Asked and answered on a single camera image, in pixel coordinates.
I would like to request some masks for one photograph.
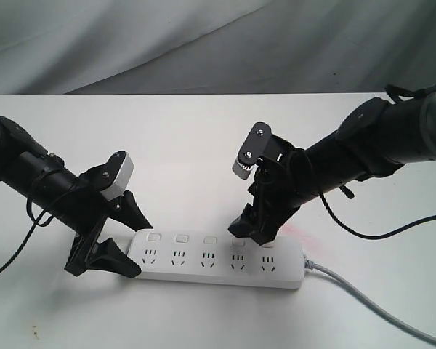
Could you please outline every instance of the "white power strip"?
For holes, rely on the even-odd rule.
[[[296,238],[278,236],[258,246],[229,233],[138,231],[128,256],[147,280],[298,289],[304,279],[304,252]]]

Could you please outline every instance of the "gray power cord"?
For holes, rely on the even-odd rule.
[[[338,281],[352,296],[360,300],[364,305],[369,307],[373,312],[375,312],[377,315],[381,316],[384,320],[390,322],[391,324],[395,325],[399,329],[402,329],[404,332],[407,332],[411,334],[412,336],[418,338],[419,340],[423,340],[424,342],[427,342],[431,345],[436,346],[436,337],[433,337],[429,334],[426,334],[419,329],[415,329],[414,327],[406,324],[405,322],[399,320],[398,318],[392,316],[387,311],[385,311],[383,308],[379,307],[377,304],[375,304],[372,300],[367,298],[361,291],[359,291],[355,286],[353,286],[350,282],[348,282],[345,278],[342,278],[335,272],[329,270],[328,268],[323,267],[322,265],[316,264],[312,260],[306,260],[305,261],[305,268],[312,270],[318,270],[322,273],[325,273],[326,275],[329,275],[334,280]]]

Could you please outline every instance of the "power cord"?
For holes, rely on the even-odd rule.
[[[343,286],[352,296],[354,296],[355,298],[360,300],[364,305],[366,305],[368,308],[370,308],[377,315],[381,316],[384,320],[388,321],[390,324],[395,325],[397,328],[402,329],[404,332],[411,334],[412,336],[414,336],[415,338],[418,338],[419,340],[423,340],[424,342],[427,342],[431,345],[436,346],[436,337],[433,337],[427,333],[424,333],[424,332],[420,331],[419,329],[416,329],[416,328],[406,324],[405,322],[399,320],[395,316],[389,314],[386,310],[379,307],[375,302],[373,302],[367,296],[365,296],[359,289],[357,289],[355,286],[353,286],[345,278],[336,274],[332,270],[329,270],[328,268],[325,268],[322,265],[319,265],[319,264],[313,262],[312,260],[305,261],[305,268],[308,270],[318,270],[318,271],[325,273],[326,275],[332,277],[341,286]]]
[[[333,210],[331,209],[331,207],[329,206],[323,191],[321,190],[320,184],[318,182],[318,177],[317,174],[315,172],[315,169],[313,168],[313,164],[310,160],[310,158],[308,157],[308,155],[303,152],[304,157],[307,159],[307,163],[309,165],[310,171],[312,172],[312,178],[313,178],[313,182],[315,184],[315,187],[318,191],[318,194],[320,195],[321,201],[323,202],[323,205],[326,209],[326,211],[329,213],[329,215],[331,216],[331,218],[333,219],[334,222],[337,223],[337,225],[339,225],[341,228],[343,228],[344,230],[348,231],[349,233],[351,233],[354,236],[357,236],[358,238],[364,238],[367,240],[382,240],[384,238],[390,238],[391,236],[397,235],[399,233],[402,233],[404,230],[408,230],[410,228],[416,227],[417,225],[426,223],[426,222],[431,222],[433,220],[436,220],[436,214],[432,215],[432,216],[428,216],[428,217],[424,217],[421,218],[419,220],[416,220],[414,222],[408,223],[406,225],[404,225],[403,227],[400,227],[398,229],[392,230],[389,233],[385,233],[385,234],[381,234],[381,235],[365,235],[362,233],[358,233],[357,231],[353,230],[351,227],[347,226],[346,224],[344,224],[333,212]]]
[[[41,179],[39,180],[39,182],[42,180],[42,179],[44,179],[46,176],[42,176],[41,177]],[[24,238],[24,240],[23,240],[23,242],[21,243],[21,245],[17,248],[17,250],[16,250],[16,252],[10,257],[10,259],[5,263],[5,264],[3,264],[1,267],[0,267],[0,274],[3,272],[3,271],[5,271],[5,269],[7,269],[12,263],[13,263],[13,261],[17,258],[17,256],[21,253],[21,251],[24,249],[24,247],[25,247],[25,245],[28,243],[28,241],[29,241],[29,239],[31,238],[31,236],[32,236],[32,234],[33,234],[33,232],[35,231],[35,229],[38,227],[38,226],[47,226],[48,224],[50,224],[50,222],[52,221],[52,219],[53,219],[53,216],[51,216],[43,225],[40,223],[40,221],[41,221],[41,219],[42,219],[42,217],[54,206],[54,205],[56,205],[58,202],[60,202],[61,200],[63,200],[66,196],[68,196],[69,194],[71,194],[71,193],[74,193],[74,192],[76,192],[78,189],[75,189],[74,190],[74,187],[76,186],[76,184],[77,184],[77,182],[78,182],[78,180],[76,180],[73,184],[72,184],[72,186],[66,191],[66,192],[64,192],[63,194],[61,194],[60,196],[58,196],[54,201],[52,201],[47,207],[45,207],[43,210],[42,210],[42,212],[40,213],[40,215],[36,218],[36,219],[34,219],[34,220],[32,220],[33,221],[33,224],[32,224],[32,226],[31,226],[31,229],[29,229],[29,231],[28,231],[28,233],[26,234],[26,236],[25,236],[25,238]]]

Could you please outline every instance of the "table surface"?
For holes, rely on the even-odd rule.
[[[25,127],[75,173],[128,151],[129,183],[160,230],[227,226],[251,198],[231,171],[255,121],[306,148],[374,94],[230,96],[0,96],[0,115]],[[436,162],[354,182],[357,197],[327,195],[365,233],[436,213]],[[0,265],[31,222],[25,199],[0,183]],[[338,228],[319,200],[282,228],[310,259],[351,281],[398,318],[436,336],[436,222],[385,241]],[[109,222],[102,237],[126,248],[133,232]],[[63,270],[73,232],[37,230],[0,276],[0,348],[428,348],[373,314],[326,278],[307,275],[296,292],[129,280]]]

